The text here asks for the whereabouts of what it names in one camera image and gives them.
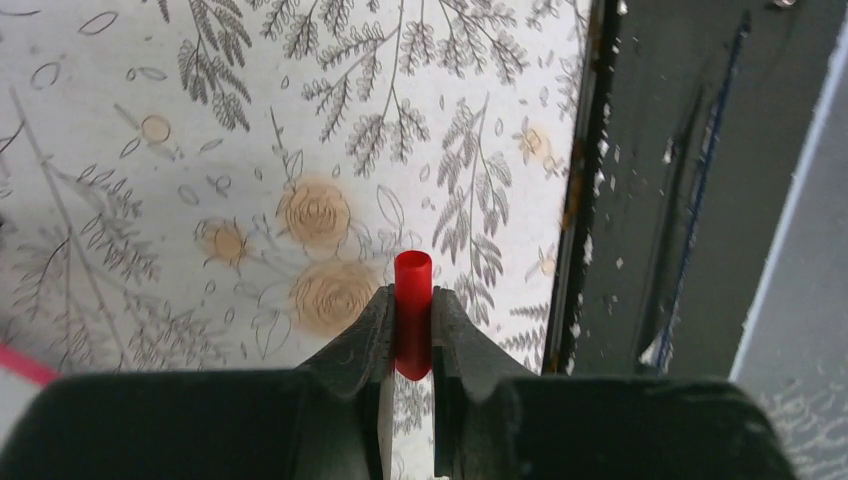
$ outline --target blue wire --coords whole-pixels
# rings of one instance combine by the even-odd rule
[[[742,15],[742,21],[736,30],[736,38],[733,41],[733,49],[730,51],[730,61],[727,65],[727,72],[722,82],[721,90],[719,91],[715,107],[713,109],[713,128],[710,132],[710,140],[707,144],[704,156],[701,158],[701,168],[698,178],[698,186],[695,191],[695,199],[692,207],[689,209],[691,216],[689,217],[689,225],[686,233],[686,243],[683,245],[682,261],[680,262],[680,270],[677,274],[677,284],[674,288],[674,304],[671,311],[671,318],[666,323],[660,340],[660,350],[657,354],[656,368],[657,374],[665,373],[666,359],[669,357],[671,350],[671,329],[679,320],[678,313],[680,309],[680,297],[683,293],[683,282],[686,279],[686,269],[689,266],[689,257],[692,253],[692,247],[695,245],[695,236],[698,230],[698,218],[701,214],[701,207],[704,203],[704,194],[707,188],[707,176],[710,167],[712,167],[713,157],[715,156],[715,148],[718,144],[719,131],[721,130],[721,121],[724,115],[724,109],[727,107],[727,97],[730,93],[730,83],[736,75],[736,66],[739,60],[739,55],[742,51],[742,40],[744,40],[751,32],[751,13],[746,11]]]

